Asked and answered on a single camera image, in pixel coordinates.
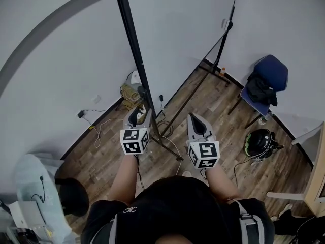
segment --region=black stool seat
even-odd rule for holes
[[[64,215],[84,216],[89,209],[89,199],[85,188],[76,179],[55,179],[60,185],[59,196]]]

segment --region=chair backrest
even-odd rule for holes
[[[273,90],[280,92],[286,89],[288,68],[273,55],[260,59],[255,64],[254,72],[264,78]]]

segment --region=person's right arm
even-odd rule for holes
[[[217,164],[213,168],[209,168],[205,172],[210,189],[214,196],[227,202],[229,199],[242,199],[237,187],[227,177],[222,167]]]

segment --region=whiteboard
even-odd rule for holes
[[[156,113],[222,37],[234,0],[129,0]]]

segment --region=chair seat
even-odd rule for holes
[[[247,87],[245,86],[243,90],[240,92],[240,96],[243,100],[245,100],[249,105],[251,105],[254,109],[256,109],[261,115],[266,116],[268,114],[270,104],[265,105],[260,102],[253,102],[252,99],[250,99],[247,91]]]

